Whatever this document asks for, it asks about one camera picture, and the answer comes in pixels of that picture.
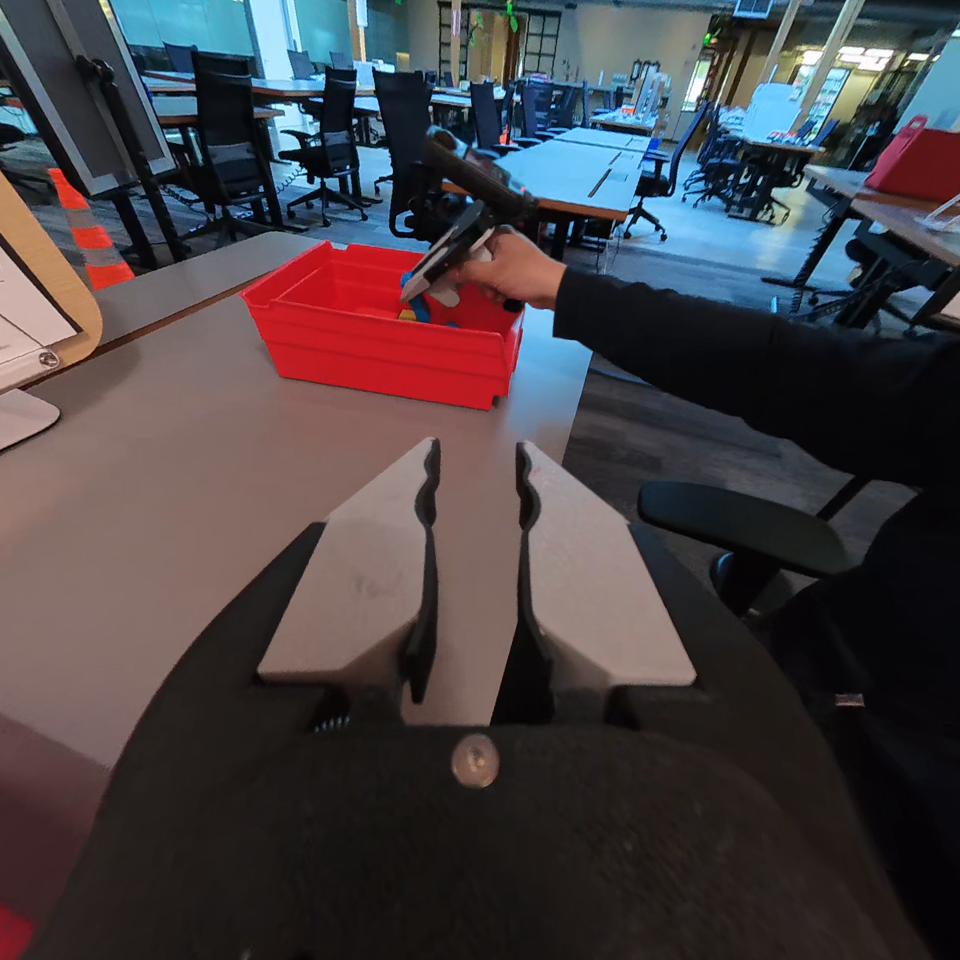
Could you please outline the person's right forearm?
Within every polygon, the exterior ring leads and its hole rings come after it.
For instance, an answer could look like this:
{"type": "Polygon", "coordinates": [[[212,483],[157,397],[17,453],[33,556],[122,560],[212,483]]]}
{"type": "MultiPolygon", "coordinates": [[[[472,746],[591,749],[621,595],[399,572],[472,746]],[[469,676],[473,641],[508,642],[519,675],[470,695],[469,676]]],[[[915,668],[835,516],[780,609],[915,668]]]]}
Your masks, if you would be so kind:
{"type": "Polygon", "coordinates": [[[554,336],[838,472],[958,487],[958,338],[884,339],[566,270],[554,336]]]}

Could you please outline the person's torso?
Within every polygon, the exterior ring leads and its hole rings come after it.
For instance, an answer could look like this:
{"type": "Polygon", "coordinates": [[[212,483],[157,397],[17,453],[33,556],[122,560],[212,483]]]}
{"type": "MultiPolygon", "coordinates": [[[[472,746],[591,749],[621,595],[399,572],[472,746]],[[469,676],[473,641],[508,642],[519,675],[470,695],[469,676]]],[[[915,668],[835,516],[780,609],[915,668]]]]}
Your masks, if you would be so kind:
{"type": "Polygon", "coordinates": [[[833,750],[930,954],[958,958],[958,487],[920,491],[858,566],[752,628],[833,750]]]}

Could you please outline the person's right hand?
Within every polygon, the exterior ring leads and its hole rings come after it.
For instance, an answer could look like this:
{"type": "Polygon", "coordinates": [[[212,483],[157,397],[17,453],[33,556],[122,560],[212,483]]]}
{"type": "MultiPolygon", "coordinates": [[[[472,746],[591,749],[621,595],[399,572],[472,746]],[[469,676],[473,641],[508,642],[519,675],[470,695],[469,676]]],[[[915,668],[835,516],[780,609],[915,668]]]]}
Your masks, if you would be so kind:
{"type": "Polygon", "coordinates": [[[492,303],[508,301],[553,310],[566,266],[543,253],[510,226],[498,227],[486,241],[488,261],[464,260],[447,278],[456,287],[473,286],[492,303]]]}

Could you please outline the long grey table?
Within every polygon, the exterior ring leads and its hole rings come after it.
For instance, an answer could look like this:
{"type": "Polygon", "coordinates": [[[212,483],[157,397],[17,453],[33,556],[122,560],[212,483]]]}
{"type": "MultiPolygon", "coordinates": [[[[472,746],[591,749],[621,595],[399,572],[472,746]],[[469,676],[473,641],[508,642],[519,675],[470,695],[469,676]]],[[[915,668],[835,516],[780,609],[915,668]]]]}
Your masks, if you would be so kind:
{"type": "Polygon", "coordinates": [[[563,260],[578,221],[626,222],[650,141],[578,127],[507,152],[496,164],[538,198],[536,221],[554,227],[550,256],[563,260]]]}

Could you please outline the orange traffic cone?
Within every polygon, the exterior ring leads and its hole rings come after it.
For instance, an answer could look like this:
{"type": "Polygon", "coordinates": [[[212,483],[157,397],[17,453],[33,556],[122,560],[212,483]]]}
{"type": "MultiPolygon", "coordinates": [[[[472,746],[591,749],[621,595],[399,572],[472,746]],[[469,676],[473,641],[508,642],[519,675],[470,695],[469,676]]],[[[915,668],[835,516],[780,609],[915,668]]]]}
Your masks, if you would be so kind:
{"type": "Polygon", "coordinates": [[[120,254],[113,239],[96,221],[90,205],[58,168],[49,168],[47,175],[54,186],[72,234],[81,253],[92,291],[99,292],[135,278],[131,266],[120,254]]]}

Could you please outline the red plastic bin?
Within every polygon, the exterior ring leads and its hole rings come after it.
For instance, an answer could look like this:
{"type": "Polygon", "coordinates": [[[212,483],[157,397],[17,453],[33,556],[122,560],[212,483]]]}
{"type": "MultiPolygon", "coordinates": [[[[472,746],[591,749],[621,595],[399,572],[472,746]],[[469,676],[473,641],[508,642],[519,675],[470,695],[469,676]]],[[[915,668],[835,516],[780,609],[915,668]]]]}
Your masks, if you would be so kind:
{"type": "Polygon", "coordinates": [[[241,293],[282,378],[488,411],[506,398],[522,344],[522,309],[474,287],[458,328],[398,320],[413,251],[323,241],[241,293]]]}

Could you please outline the red bag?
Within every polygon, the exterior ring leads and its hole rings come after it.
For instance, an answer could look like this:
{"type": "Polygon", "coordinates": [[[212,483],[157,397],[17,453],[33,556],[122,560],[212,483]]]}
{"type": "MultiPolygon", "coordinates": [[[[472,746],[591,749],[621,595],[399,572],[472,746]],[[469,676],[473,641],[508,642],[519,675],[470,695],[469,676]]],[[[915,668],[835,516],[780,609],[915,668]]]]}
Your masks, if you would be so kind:
{"type": "Polygon", "coordinates": [[[877,193],[942,204],[959,194],[959,133],[912,117],[876,159],[865,186],[877,193]]]}

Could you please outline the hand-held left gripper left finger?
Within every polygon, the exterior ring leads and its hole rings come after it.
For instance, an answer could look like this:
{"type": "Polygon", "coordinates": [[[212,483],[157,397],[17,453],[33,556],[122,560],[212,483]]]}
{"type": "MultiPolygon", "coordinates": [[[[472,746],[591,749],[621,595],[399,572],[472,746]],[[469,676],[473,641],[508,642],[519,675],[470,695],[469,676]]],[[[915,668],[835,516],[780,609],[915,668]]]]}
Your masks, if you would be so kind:
{"type": "Polygon", "coordinates": [[[258,666],[269,683],[423,702],[437,650],[441,445],[425,438],[330,512],[258,666]]]}

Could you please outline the wooden edged desk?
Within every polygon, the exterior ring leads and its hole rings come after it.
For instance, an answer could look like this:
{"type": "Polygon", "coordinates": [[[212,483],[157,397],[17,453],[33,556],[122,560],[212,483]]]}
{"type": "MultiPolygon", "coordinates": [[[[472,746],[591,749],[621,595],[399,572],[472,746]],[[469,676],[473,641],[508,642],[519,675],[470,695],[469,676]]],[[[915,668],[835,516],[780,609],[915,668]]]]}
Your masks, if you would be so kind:
{"type": "Polygon", "coordinates": [[[938,206],[884,194],[868,186],[867,173],[828,166],[809,166],[806,176],[807,193],[826,206],[829,218],[795,276],[762,279],[790,292],[788,317],[881,331],[886,313],[906,325],[907,337],[958,334],[958,198],[938,206]],[[858,250],[869,254],[860,279],[847,290],[812,285],[816,267],[848,222],[856,223],[858,250]]]}
{"type": "MultiPolygon", "coordinates": [[[[199,114],[195,78],[186,73],[148,71],[142,78],[146,89],[161,102],[154,107],[160,126],[165,129],[197,128],[199,114]]],[[[252,78],[251,96],[254,102],[254,118],[266,121],[283,115],[289,104],[306,101],[321,102],[325,97],[323,79],[270,79],[252,78]]],[[[354,98],[354,114],[363,117],[380,117],[378,100],[372,87],[357,87],[354,98]]]]}

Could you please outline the wooden sign board with paper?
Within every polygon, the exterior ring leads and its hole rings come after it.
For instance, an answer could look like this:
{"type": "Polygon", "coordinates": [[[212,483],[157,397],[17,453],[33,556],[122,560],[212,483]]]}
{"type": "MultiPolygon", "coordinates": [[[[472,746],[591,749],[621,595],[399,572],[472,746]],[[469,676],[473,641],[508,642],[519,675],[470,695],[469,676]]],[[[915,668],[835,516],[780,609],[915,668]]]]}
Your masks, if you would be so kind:
{"type": "Polygon", "coordinates": [[[94,296],[2,174],[2,451],[59,421],[58,407],[26,389],[87,360],[102,335],[94,296]]]}

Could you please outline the grey panel on black stand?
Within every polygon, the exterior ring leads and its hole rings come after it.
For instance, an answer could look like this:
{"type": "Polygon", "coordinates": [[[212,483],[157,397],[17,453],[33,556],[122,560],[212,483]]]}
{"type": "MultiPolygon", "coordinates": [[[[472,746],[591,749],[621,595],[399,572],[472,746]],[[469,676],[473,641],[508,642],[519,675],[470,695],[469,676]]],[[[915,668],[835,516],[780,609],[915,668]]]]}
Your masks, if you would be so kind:
{"type": "Polygon", "coordinates": [[[109,200],[141,263],[157,267],[132,195],[144,194],[174,262],[161,179],[177,164],[109,2],[3,1],[2,75],[56,166],[86,199],[109,200]]]}

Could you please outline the black office chair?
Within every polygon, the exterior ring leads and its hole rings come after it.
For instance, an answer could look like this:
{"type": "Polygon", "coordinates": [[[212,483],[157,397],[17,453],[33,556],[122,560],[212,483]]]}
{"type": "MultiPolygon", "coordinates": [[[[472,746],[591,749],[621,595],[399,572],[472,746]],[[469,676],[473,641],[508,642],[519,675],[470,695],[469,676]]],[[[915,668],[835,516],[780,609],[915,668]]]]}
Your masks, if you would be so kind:
{"type": "Polygon", "coordinates": [[[425,158],[431,90],[418,71],[375,71],[373,80],[390,153],[390,232],[433,243],[449,228],[450,212],[443,175],[425,158]]]}
{"type": "Polygon", "coordinates": [[[269,151],[255,112],[244,58],[191,50],[200,162],[191,189],[221,213],[229,238],[282,231],[284,222],[269,151]]]}
{"type": "Polygon", "coordinates": [[[359,212],[362,221],[369,219],[364,204],[342,185],[341,190],[332,189],[328,181],[346,182],[350,186],[358,180],[359,157],[354,136],[355,83],[343,79],[328,78],[324,85],[321,106],[309,103],[309,113],[318,120],[318,131],[309,134],[302,130],[286,130],[298,146],[294,150],[282,150],[282,161],[298,164],[306,174],[309,184],[318,183],[316,190],[296,198],[287,204],[287,217],[295,217],[294,208],[305,206],[312,209],[320,203],[320,219],[323,227],[330,226],[328,206],[330,202],[342,204],[359,212]]]}
{"type": "Polygon", "coordinates": [[[498,105],[494,85],[490,81],[473,81],[469,94],[476,148],[493,157],[521,150],[522,147],[513,142],[510,124],[498,105]]]}
{"type": "Polygon", "coordinates": [[[660,219],[646,210],[644,204],[648,200],[667,199],[674,195],[683,154],[688,149],[691,139],[707,120],[713,105],[711,101],[705,101],[698,107],[690,125],[669,155],[662,150],[649,150],[644,156],[645,160],[651,160],[654,163],[654,170],[653,173],[642,174],[634,190],[634,204],[629,210],[628,220],[623,227],[624,239],[630,239],[635,224],[644,219],[652,225],[661,243],[667,240],[666,228],[660,219]]]}

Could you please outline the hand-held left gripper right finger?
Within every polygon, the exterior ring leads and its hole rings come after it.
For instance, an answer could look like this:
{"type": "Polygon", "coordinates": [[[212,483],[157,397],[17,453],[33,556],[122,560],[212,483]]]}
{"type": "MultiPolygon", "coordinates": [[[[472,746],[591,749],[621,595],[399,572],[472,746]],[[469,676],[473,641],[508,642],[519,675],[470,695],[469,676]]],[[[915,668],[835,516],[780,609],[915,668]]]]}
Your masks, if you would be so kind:
{"type": "Polygon", "coordinates": [[[532,441],[519,498],[514,709],[604,711],[620,690],[690,691],[697,671],[625,517],[532,441]]]}

